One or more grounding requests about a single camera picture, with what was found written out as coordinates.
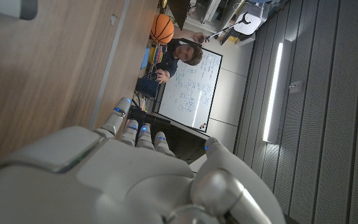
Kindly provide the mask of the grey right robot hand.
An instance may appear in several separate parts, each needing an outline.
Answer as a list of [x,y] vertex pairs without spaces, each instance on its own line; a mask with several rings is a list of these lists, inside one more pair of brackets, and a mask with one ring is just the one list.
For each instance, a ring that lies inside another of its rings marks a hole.
[[197,171],[163,132],[124,123],[59,130],[0,161],[0,223],[284,223],[269,187],[217,139]]

